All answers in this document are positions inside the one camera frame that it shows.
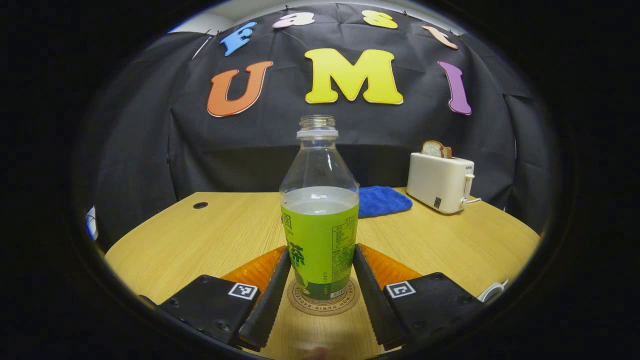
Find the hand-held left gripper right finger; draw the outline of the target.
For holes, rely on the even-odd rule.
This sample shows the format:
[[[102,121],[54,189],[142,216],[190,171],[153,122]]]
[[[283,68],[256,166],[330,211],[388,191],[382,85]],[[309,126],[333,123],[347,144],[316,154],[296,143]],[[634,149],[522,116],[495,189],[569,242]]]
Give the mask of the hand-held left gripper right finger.
[[[377,343],[385,350],[432,344],[485,304],[442,272],[421,275],[370,246],[355,246],[353,267]]]

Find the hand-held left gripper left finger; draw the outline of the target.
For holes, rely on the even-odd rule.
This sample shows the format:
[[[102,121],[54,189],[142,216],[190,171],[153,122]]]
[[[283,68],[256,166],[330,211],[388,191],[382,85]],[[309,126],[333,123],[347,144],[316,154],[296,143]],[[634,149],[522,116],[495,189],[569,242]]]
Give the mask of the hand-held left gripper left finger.
[[[290,268],[283,245],[222,277],[197,276],[158,307],[227,346],[260,351],[274,328]]]

